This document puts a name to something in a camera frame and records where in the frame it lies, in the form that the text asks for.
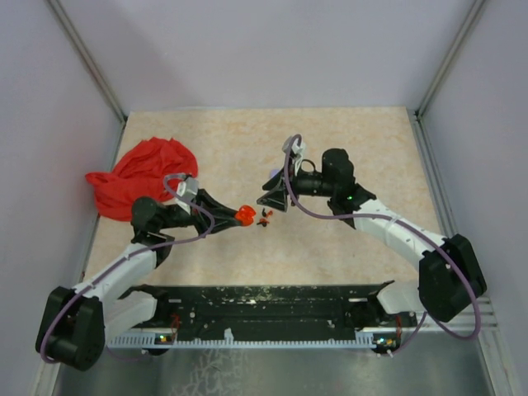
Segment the orange round case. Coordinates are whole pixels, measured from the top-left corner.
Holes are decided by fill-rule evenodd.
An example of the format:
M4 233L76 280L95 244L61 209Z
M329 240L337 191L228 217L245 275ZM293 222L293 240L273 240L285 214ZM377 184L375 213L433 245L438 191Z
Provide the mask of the orange round case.
M242 205L239 207L234 218L243 226L247 227L253 224L257 212L250 205Z

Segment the orange earbud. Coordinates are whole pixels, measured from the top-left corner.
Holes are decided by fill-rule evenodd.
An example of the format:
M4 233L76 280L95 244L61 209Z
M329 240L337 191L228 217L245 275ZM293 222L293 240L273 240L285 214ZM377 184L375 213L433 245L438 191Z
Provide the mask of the orange earbud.
M269 224L269 221L266 220L266 219L260 219L258 222L257 222L257 226L262 226L263 228L266 228Z
M264 219L268 219L273 214L274 214L274 212L272 210L263 209L262 212L261 212L262 218L264 218Z

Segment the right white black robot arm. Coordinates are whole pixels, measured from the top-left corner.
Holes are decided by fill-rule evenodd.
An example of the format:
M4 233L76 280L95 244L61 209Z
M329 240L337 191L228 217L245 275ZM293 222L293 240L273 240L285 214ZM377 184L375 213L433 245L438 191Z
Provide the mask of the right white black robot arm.
M487 291L471 242L460 234L427 231L395 214L356 181L345 149L326 150L321 169L305 171L303 162L301 154L290 154L287 167L263 185L258 204L286 211L300 196L325 197L332 219L377 238L417 269L417 280L394 281L376 295L368 307L374 324L388 326L401 312L423 310L447 323Z

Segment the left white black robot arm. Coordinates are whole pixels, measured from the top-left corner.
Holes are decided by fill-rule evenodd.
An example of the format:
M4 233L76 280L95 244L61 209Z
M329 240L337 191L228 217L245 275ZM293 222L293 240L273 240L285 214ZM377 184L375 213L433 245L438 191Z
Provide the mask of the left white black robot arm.
M178 241L167 229L192 227L196 242L209 234L248 226L250 206L234 210L214 200L204 189L165 205L138 198L131 208L134 237L125 250L93 277L72 288L59 286L45 304L35 349L49 364L62 363L85 371L94 366L112 338L137 324L166 325L172 308L144 291L136 281L158 268Z

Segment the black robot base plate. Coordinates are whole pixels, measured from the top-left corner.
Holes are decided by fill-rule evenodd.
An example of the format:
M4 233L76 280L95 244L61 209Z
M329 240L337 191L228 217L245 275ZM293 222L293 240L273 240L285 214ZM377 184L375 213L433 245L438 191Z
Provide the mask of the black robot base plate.
M397 332L417 320L409 309L386 313L379 285L151 286L153 317L137 329L166 328L177 340L241 342L353 341L367 328Z

